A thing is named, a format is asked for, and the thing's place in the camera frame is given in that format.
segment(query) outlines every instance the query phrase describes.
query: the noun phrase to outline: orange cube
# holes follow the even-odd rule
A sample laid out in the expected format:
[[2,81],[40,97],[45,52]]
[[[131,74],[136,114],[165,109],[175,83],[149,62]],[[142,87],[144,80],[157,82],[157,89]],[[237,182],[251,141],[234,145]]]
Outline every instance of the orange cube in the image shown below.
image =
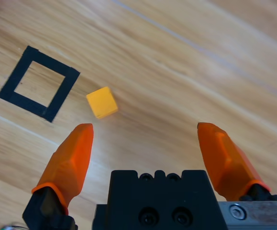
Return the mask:
[[101,119],[118,111],[118,106],[109,87],[86,95],[96,118]]

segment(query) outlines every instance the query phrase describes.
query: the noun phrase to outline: black mount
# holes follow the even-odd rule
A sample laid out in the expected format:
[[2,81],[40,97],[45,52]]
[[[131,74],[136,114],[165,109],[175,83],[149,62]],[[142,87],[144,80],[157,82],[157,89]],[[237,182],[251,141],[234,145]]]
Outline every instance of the black mount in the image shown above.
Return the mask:
[[22,215],[30,230],[78,230],[72,217],[64,209],[50,187],[33,193]]
[[254,184],[246,195],[239,198],[239,201],[277,201],[277,195],[271,195],[271,193],[260,184]]
[[93,230],[227,230],[215,194],[203,170],[181,178],[156,171],[113,171],[107,205],[97,205]]

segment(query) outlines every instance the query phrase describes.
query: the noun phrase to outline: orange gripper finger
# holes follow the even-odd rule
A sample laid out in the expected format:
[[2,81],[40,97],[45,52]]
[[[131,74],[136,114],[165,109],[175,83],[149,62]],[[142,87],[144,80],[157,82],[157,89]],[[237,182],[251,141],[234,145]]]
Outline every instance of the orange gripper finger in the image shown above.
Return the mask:
[[78,125],[52,155],[32,193],[51,187],[68,215],[70,201],[80,194],[83,187],[93,137],[92,124]]
[[225,131],[211,123],[199,123],[198,138],[211,183],[227,201],[239,200],[254,184],[270,191]]

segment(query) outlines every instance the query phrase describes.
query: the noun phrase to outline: black tape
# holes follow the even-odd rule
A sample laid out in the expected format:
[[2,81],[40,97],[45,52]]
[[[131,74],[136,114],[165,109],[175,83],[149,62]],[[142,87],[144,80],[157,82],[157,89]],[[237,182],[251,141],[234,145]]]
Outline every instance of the black tape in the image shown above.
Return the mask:
[[[16,87],[28,70],[32,61],[35,61],[65,77],[48,107],[15,92]],[[71,68],[52,57],[39,52],[37,49],[28,46],[9,79],[2,87],[0,98],[52,122],[79,75],[80,73],[74,68]]]

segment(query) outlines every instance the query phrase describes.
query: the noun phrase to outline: wood grain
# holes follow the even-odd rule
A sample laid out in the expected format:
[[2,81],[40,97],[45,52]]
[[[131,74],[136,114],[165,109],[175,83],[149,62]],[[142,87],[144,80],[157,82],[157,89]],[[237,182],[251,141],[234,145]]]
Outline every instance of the wood grain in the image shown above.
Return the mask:
[[[241,0],[0,0],[0,89],[27,45],[81,72],[53,123],[0,99],[0,226],[21,221],[80,123],[93,123],[95,139],[69,212],[85,229],[112,170],[205,169],[199,121],[226,130],[277,194],[277,23],[261,23],[277,22],[277,1],[260,2],[247,11]],[[60,82],[34,65],[16,90],[46,105]],[[85,95],[104,86],[120,110],[97,120]]]

